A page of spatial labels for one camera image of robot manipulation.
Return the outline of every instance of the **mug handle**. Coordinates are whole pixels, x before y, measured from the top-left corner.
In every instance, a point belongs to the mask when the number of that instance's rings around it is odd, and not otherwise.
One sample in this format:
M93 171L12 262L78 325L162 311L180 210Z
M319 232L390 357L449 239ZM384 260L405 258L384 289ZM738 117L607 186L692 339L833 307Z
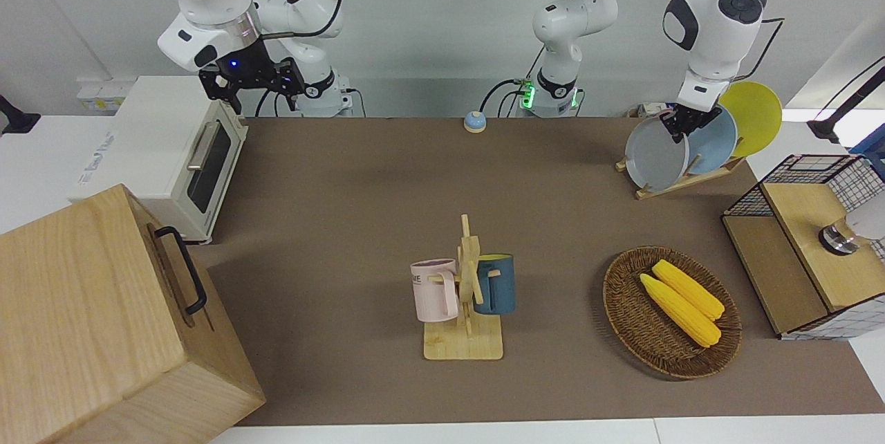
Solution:
M449 270L439 270L442 286L445 291L445 312L447 315L458 314L458 293L455 291L455 275Z

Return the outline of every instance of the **box handle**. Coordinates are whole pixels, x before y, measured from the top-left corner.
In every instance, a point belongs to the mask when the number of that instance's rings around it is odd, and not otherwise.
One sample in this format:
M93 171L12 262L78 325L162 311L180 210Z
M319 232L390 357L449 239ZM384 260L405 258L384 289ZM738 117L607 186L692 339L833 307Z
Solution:
M178 230L175 230L174 227L164 226L159 230L154 232L154 236L160 239L161 237L171 235L175 237L175 243L178 244L178 248L181 251L181 257L184 258L184 263L187 265L187 271L190 273L190 278L194 280L194 288L196 289L196 302L184 308L184 312L189 315L195 315L197 311L202 309L206 305L206 290L203 288L203 283L200 281L200 275L196 272L196 267L194 266L194 262L190 259L190 252L187 251L186 246L184 245L184 239L181 237L181 233Z

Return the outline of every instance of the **yellow plate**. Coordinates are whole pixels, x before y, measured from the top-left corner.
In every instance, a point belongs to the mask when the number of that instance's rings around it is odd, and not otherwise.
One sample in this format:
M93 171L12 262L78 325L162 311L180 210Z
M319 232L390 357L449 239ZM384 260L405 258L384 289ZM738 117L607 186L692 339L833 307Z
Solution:
M734 157L746 157L768 147L781 130L781 101L764 84L736 82L722 94L718 103L732 114L737 135L742 138L734 148Z

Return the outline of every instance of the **pink mug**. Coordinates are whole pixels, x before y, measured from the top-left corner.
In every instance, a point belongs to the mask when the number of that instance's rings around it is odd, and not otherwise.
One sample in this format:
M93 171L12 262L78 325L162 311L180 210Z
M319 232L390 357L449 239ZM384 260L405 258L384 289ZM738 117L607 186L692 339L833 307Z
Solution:
M431 259L411 265L411 289L415 293L418 321L440 322L458 317L454 259Z

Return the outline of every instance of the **wooden box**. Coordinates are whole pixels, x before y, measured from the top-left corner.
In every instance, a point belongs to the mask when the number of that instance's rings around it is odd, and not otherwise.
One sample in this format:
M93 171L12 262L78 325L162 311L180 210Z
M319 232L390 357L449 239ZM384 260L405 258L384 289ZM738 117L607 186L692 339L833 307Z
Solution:
M846 210L822 183L762 183L772 215L726 215L726 225L774 332L783 339L854 337L883 327L885 265L869 246L830 254L819 230Z
M0 443L205 443L262 406L205 269L122 185L0 248Z

